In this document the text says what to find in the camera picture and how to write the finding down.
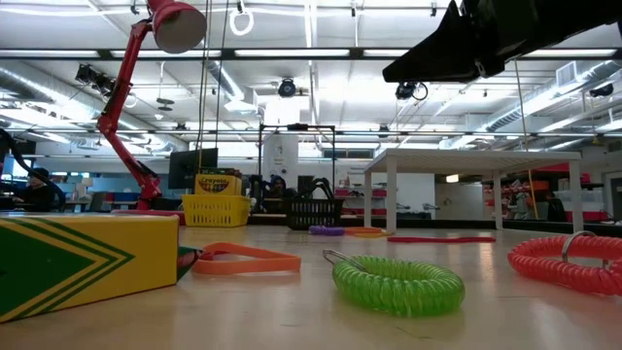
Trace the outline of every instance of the computer monitor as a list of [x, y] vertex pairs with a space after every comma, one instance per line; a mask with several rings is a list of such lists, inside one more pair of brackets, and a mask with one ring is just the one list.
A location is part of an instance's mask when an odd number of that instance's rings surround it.
[[198, 152], [174, 152], [168, 165], [168, 189], [182, 190], [194, 188], [196, 172], [203, 167], [218, 167], [218, 149], [201, 151], [201, 164], [198, 164]]

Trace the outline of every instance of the metal key ring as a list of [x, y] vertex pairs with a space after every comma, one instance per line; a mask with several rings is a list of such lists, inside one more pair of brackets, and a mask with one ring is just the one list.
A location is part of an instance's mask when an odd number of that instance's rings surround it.
[[[566, 242], [564, 242], [564, 247], [562, 248], [562, 260], [564, 261], [564, 263], [568, 263], [568, 249], [570, 248], [572, 241], [574, 240], [574, 238], [578, 236], [582, 236], [582, 235], [595, 237], [596, 233], [592, 231], [583, 230], [583, 231], [574, 233], [572, 236], [566, 239]], [[609, 265], [609, 261], [603, 259], [603, 268], [606, 268], [608, 265]]]
[[328, 256], [338, 257], [341, 260], [344, 260], [344, 261], [346, 261], [348, 263], [351, 263], [354, 267], [358, 268], [359, 270], [361, 270], [363, 272], [367, 272], [365, 267], [360, 262], [357, 262], [354, 259], [348, 257], [347, 255], [345, 255], [343, 253], [339, 253], [339, 252], [334, 251], [332, 249], [325, 249], [325, 250], [323, 250], [322, 251], [322, 256], [324, 256], [324, 259], [326, 259], [329, 263], [332, 263], [333, 265], [335, 264], [335, 262], [332, 261], [331, 259], [329, 259]]

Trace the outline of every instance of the green coiled wrist keychain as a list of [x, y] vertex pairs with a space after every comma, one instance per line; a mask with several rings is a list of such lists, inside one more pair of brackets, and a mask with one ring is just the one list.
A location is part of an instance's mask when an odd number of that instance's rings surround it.
[[[358, 305], [398, 316], [432, 316], [455, 311], [465, 298], [454, 272], [424, 262], [369, 256], [347, 257], [325, 249], [332, 279], [342, 296]], [[331, 261], [328, 256], [341, 259]]]

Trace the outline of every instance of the yellow plastic basket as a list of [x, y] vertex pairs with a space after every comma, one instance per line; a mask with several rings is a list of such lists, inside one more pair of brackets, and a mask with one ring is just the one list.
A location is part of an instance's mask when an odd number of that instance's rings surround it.
[[186, 225], [205, 228], [234, 228], [249, 220], [251, 199], [241, 195], [184, 194]]

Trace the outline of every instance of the black basket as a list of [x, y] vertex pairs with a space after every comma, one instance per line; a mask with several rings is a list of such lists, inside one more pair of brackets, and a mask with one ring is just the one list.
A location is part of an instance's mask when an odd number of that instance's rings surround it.
[[312, 226], [335, 227], [341, 219], [343, 199], [292, 198], [285, 201], [288, 227], [308, 230]]

